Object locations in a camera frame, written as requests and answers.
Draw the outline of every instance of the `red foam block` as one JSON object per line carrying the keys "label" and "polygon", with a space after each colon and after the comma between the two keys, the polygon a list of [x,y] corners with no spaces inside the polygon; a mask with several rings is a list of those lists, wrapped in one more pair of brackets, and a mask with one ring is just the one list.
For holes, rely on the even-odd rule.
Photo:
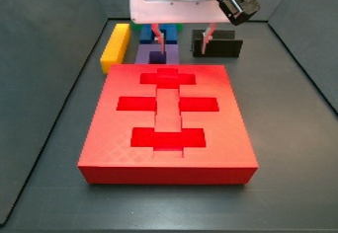
{"label": "red foam block", "polygon": [[115,65],[79,170],[91,184],[246,184],[258,170],[220,65]]}

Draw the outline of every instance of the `blue block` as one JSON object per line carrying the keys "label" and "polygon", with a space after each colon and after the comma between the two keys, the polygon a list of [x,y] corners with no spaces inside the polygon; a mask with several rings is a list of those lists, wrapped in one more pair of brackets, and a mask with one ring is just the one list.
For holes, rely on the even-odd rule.
{"label": "blue block", "polygon": [[[160,25],[160,31],[166,36],[166,44],[176,44],[176,26],[174,24]],[[155,34],[150,24],[143,25],[140,44],[151,44],[155,41]]]}
{"label": "blue block", "polygon": [[140,33],[140,44],[151,44],[152,42],[154,42],[152,26],[150,24],[144,24]]}
{"label": "blue block", "polygon": [[160,25],[162,32],[166,32],[166,44],[176,44],[176,26],[175,24]]}

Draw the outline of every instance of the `black block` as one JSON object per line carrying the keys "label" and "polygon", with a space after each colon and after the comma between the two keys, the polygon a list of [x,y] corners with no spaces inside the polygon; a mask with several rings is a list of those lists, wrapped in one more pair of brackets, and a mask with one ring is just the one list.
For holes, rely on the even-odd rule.
{"label": "black block", "polygon": [[239,57],[243,41],[235,39],[235,31],[215,31],[202,54],[204,30],[192,31],[191,50],[194,57]]}

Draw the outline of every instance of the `gray table surface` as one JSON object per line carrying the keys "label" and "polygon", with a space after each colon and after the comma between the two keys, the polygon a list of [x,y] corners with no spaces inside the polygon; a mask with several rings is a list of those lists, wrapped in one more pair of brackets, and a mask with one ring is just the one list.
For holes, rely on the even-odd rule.
{"label": "gray table surface", "polygon": [[[108,23],[92,51],[35,172],[0,230],[338,230],[337,116],[266,23],[237,28],[238,39],[245,40],[238,59],[192,58],[191,29],[203,26],[184,26],[179,33],[182,63],[226,65],[261,164],[251,183],[86,183],[76,161],[106,78],[99,58],[115,23]],[[138,35],[132,32],[126,56],[130,63]]]}

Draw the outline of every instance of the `yellow bar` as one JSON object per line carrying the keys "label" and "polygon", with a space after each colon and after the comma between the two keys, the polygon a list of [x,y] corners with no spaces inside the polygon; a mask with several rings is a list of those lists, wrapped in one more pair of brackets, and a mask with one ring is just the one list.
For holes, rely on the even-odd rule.
{"label": "yellow bar", "polygon": [[108,74],[112,64],[122,64],[131,38],[130,24],[118,24],[100,57],[102,70]]}

